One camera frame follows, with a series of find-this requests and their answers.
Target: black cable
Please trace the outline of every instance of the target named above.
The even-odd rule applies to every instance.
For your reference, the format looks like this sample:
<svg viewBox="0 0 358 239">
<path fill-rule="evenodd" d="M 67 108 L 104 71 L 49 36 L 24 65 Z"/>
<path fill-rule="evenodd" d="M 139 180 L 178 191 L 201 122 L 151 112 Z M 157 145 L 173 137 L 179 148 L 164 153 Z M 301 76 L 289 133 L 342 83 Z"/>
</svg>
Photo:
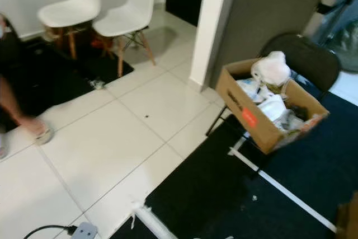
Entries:
<svg viewBox="0 0 358 239">
<path fill-rule="evenodd" d="M 42 229 L 49 229 L 49 228 L 58 228 L 58 229 L 66 230 L 67 234 L 69 234 L 69 235 L 72 235 L 74 233 L 74 231 L 77 229 L 76 226 L 47 225 L 47 226 L 42 226 L 40 228 L 33 230 L 28 235 L 26 235 L 23 239 L 28 239 L 35 232 L 41 231 Z"/>
</svg>

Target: power strip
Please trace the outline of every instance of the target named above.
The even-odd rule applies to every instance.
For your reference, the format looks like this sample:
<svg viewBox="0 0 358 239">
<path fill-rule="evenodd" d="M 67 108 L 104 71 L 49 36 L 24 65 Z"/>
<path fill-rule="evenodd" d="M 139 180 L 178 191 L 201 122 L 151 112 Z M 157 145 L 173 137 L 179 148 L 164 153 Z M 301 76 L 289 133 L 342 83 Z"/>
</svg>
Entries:
<svg viewBox="0 0 358 239">
<path fill-rule="evenodd" d="M 82 222 L 75 230 L 71 239 L 94 239 L 97 235 L 97 227 L 90 223 Z"/>
</svg>

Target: white plastic chair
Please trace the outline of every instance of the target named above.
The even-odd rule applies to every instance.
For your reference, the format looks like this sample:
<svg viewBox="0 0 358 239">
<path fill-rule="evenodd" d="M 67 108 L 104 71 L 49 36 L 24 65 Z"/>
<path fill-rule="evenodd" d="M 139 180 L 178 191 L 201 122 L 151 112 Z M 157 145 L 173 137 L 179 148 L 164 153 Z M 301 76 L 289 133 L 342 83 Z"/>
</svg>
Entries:
<svg viewBox="0 0 358 239">
<path fill-rule="evenodd" d="M 123 75 L 124 51 L 132 42 L 145 47 L 153 65 L 156 64 L 153 53 L 142 32 L 142 29 L 148 26 L 152 18 L 153 5 L 154 0 L 127 0 L 123 6 L 108 10 L 107 15 L 103 19 L 93 24 L 93 28 L 103 37 L 104 53 L 107 52 L 111 56 L 106 38 L 118 37 L 119 77 Z M 123 46 L 122 36 L 126 34 L 131 34 L 131 37 L 129 37 L 130 41 Z"/>
<path fill-rule="evenodd" d="M 101 0 L 66 0 L 45 6 L 37 16 L 46 26 L 58 28 L 58 45 L 62 44 L 63 29 L 68 27 L 72 58 L 76 58 L 74 31 L 72 26 L 93 20 L 99 14 Z"/>
</svg>

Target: cardboard box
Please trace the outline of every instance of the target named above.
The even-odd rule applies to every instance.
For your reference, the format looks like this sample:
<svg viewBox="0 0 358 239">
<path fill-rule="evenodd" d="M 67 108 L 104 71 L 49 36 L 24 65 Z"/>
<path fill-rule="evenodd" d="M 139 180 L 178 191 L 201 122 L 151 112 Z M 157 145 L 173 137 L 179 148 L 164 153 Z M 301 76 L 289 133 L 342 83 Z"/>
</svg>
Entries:
<svg viewBox="0 0 358 239">
<path fill-rule="evenodd" d="M 290 135 L 282 132 L 261 112 L 233 78 L 233 76 L 249 75 L 252 64 L 258 60 L 244 60 L 225 65 L 216 86 L 216 91 L 243 127 L 250 133 L 261 151 L 268 154 L 298 139 L 303 133 L 310 131 L 323 118 L 327 117 L 329 112 L 295 81 L 290 80 L 286 88 L 289 101 L 292 104 L 306 107 L 310 120 L 306 121 L 304 128 L 299 132 Z"/>
<path fill-rule="evenodd" d="M 336 239 L 358 239 L 358 192 L 338 208 Z"/>
</svg>

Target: red label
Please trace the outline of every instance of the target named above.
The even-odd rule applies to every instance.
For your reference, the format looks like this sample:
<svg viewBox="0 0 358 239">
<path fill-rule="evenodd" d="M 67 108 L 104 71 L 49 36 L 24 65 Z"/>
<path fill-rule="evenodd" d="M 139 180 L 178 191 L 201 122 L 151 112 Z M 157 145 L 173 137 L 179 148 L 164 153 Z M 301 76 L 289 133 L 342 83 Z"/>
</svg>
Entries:
<svg viewBox="0 0 358 239">
<path fill-rule="evenodd" d="M 242 117 L 250 125 L 251 128 L 254 128 L 257 123 L 256 117 L 249 111 L 246 107 L 242 110 Z"/>
</svg>

